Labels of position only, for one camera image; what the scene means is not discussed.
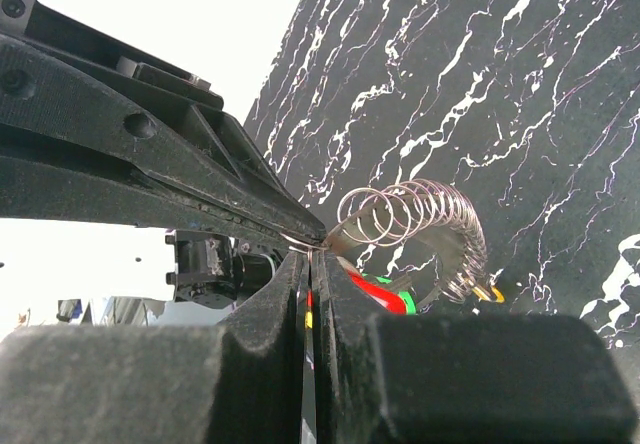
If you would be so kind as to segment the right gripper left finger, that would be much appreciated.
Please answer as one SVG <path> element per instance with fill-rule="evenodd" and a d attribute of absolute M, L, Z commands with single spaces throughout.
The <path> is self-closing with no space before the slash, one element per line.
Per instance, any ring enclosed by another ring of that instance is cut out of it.
<path fill-rule="evenodd" d="M 1 344 L 5 443 L 295 443 L 306 261 L 211 326 L 41 326 Z"/>

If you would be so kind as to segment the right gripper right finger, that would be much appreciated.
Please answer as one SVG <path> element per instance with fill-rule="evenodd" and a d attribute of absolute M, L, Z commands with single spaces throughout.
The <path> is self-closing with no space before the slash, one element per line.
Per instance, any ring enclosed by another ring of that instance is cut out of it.
<path fill-rule="evenodd" d="M 558 315 L 400 315 L 311 259 L 321 443 L 621 443 L 625 385 Z"/>

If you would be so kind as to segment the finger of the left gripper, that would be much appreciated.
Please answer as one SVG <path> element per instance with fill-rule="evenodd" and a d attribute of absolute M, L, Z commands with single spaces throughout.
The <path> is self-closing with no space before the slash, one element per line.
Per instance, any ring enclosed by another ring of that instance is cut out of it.
<path fill-rule="evenodd" d="M 252 196 L 300 209 L 219 96 L 39 3 L 23 34 L 1 32 L 4 125 L 126 161 L 213 204 Z"/>
<path fill-rule="evenodd" d="M 1 215 L 208 231 L 276 248 L 325 237 L 316 218 L 281 199 L 213 204 L 126 161 L 9 125 L 1 128 Z"/>

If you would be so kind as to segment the red key tag with key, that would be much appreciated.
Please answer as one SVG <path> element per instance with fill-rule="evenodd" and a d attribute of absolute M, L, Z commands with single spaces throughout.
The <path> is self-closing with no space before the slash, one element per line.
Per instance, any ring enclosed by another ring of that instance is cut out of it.
<path fill-rule="evenodd" d="M 356 320 L 372 314 L 406 315 L 409 309 L 398 293 L 339 260 L 312 262 L 310 287 L 311 309 L 318 317 L 338 313 Z"/>

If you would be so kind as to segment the large keyring with yellow grip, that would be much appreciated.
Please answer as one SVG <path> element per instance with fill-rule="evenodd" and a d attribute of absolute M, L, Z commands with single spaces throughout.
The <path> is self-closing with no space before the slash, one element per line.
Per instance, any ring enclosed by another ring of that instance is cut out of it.
<path fill-rule="evenodd" d="M 488 253 L 480 219 L 469 198 L 451 185 L 415 178 L 383 189 L 357 187 L 341 198 L 336 219 L 320 244 L 282 237 L 292 251 L 329 250 L 357 271 L 347 254 L 361 246 L 396 248 L 414 241 L 427 247 L 439 263 L 429 292 L 421 295 L 416 289 L 425 280 L 421 270 L 392 280 L 393 290 L 411 292 L 416 314 L 441 296 L 463 304 L 471 296 L 477 298 L 474 286 L 496 287 L 495 278 L 486 271 Z"/>

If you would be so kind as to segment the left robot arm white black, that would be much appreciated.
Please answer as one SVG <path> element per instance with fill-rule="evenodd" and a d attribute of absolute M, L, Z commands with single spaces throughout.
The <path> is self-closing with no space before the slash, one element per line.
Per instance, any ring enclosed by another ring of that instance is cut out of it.
<path fill-rule="evenodd" d="M 169 229 L 209 306 L 326 234 L 206 82 L 38 0 L 1 0 L 1 214 Z"/>

